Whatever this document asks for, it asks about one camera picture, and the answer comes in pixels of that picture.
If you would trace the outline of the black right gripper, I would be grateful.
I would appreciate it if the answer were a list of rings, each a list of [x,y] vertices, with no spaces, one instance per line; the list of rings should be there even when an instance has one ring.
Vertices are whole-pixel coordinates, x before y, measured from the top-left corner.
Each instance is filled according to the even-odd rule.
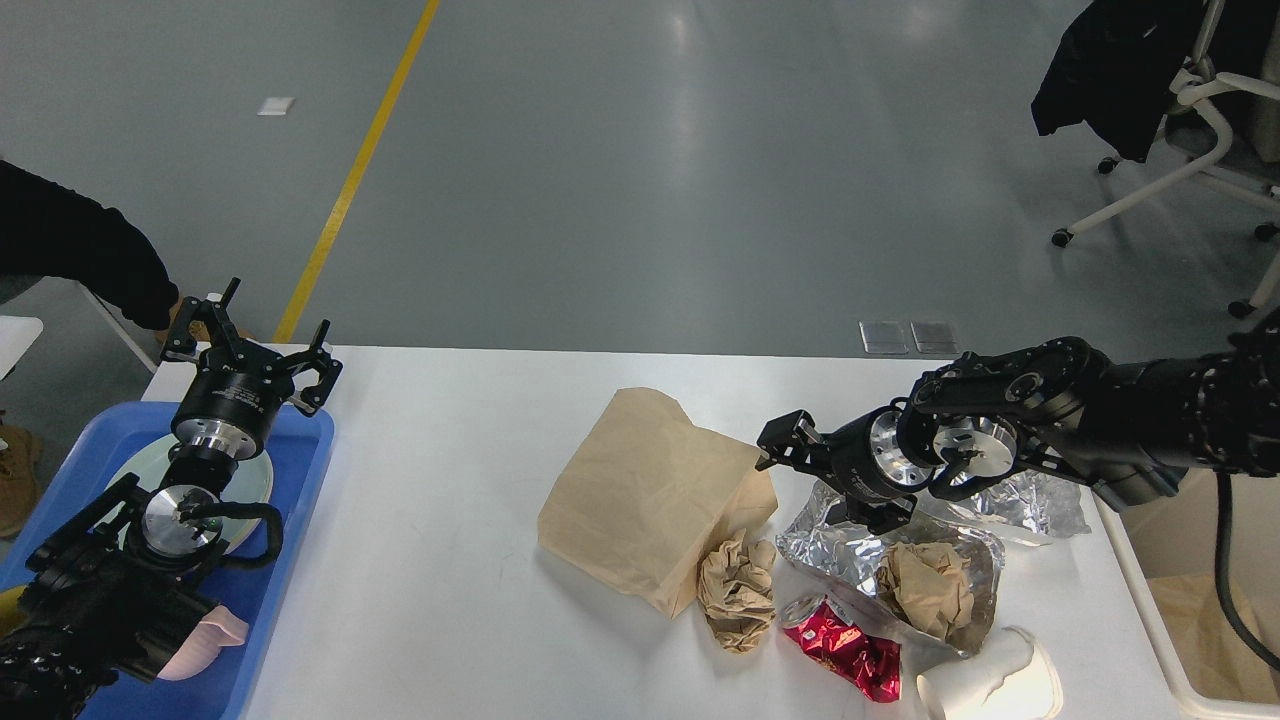
[[[837,480],[846,519],[873,536],[905,527],[918,497],[941,468],[932,443],[938,423],[913,407],[886,405],[831,433],[820,433],[805,410],[764,424],[756,438],[755,470],[782,465],[795,471]]]

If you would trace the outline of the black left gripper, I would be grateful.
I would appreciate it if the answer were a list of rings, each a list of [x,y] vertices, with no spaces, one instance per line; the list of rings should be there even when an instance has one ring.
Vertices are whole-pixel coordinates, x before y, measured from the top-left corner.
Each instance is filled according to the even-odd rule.
[[[187,296],[172,311],[161,342],[165,363],[201,364],[198,343],[209,345],[215,369],[241,369],[248,359],[250,340],[241,336],[228,307],[241,286],[232,277],[215,299]],[[172,433],[184,446],[216,450],[236,461],[257,457],[283,404],[303,416],[315,416],[329,400],[343,372],[326,346],[332,323],[324,319],[301,351],[270,363],[270,377],[247,372],[204,369],[195,378],[172,420]]]

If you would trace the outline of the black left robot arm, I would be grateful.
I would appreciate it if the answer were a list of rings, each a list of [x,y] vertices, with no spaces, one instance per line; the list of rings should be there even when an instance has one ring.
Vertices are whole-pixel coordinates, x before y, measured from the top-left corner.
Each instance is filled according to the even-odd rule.
[[[238,287],[188,297],[173,323],[163,359],[195,375],[157,484],[127,473],[31,550],[20,620],[3,637],[5,719],[74,719],[124,675],[175,675],[180,648],[228,611],[201,591],[207,579],[262,573],[259,607],[275,614],[324,465],[303,483],[300,511],[227,489],[265,454],[287,406],[294,419],[321,413],[343,365],[326,346],[329,320],[292,354],[243,337],[228,314]]]

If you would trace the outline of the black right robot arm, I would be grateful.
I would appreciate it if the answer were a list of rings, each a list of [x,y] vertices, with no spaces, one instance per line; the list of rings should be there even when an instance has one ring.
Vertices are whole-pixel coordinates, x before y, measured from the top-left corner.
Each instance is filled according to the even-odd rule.
[[[797,410],[756,439],[760,470],[814,477],[838,495],[832,523],[905,527],[920,493],[956,502],[1021,471],[1085,487],[1116,512],[1176,495],[1189,469],[1216,477],[1213,588],[1228,625],[1270,667],[1230,587],[1234,475],[1277,475],[1279,334],[1270,313],[1229,350],[1116,364],[1078,337],[1009,354],[965,352],[910,392],[822,433]]]

